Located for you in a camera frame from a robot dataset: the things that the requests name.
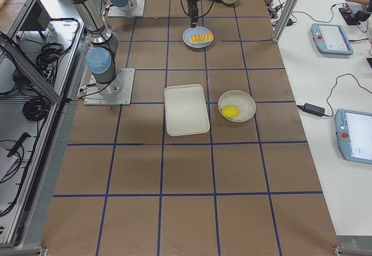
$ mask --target tablet screen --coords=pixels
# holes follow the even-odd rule
[[[372,160],[372,116],[345,113],[352,157]]]
[[[328,50],[347,51],[348,47],[342,36],[339,27],[319,25],[320,33],[323,37],[325,47]]]

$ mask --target metal mounting plate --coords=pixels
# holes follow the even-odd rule
[[[133,81],[134,81],[134,68],[121,68],[117,71],[117,75],[124,81],[124,87],[118,94],[112,95],[101,95],[101,93],[95,93],[96,87],[88,88],[87,95],[95,93],[91,96],[87,96],[84,100],[85,105],[130,105],[132,97]],[[95,83],[95,78],[91,77],[90,84]]]
[[[145,0],[137,0],[137,7],[132,11],[121,11],[117,8],[117,6],[112,6],[109,10],[108,16],[109,17],[142,17],[144,15],[145,10]]]

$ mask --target egg yolk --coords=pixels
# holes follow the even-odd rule
[[[239,110],[235,106],[228,105],[221,109],[221,113],[227,118],[234,118],[239,114]]]

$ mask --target red emergency stop button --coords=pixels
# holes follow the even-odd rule
[[[344,133],[341,134],[341,138],[342,139],[347,139],[347,138],[349,138],[349,134],[344,132]]]

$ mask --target white table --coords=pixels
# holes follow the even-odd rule
[[[331,5],[341,2],[344,0],[299,0],[294,11],[327,21],[332,16]],[[366,38],[356,26],[346,26],[339,7],[333,8],[335,16],[331,23],[343,25],[349,39]],[[278,44],[296,104],[315,104],[330,114],[326,98],[336,77],[345,73],[352,73],[362,86],[372,89],[372,69],[366,61],[372,57],[368,41],[352,44],[352,56],[326,57],[317,51],[310,33],[315,22],[304,14],[295,13],[295,16],[298,22],[285,28]],[[350,109],[372,113],[372,94],[359,88],[351,76],[339,78],[330,103],[334,111]],[[342,158],[334,117],[319,118],[304,112],[300,117],[336,234],[372,236],[372,165]]]

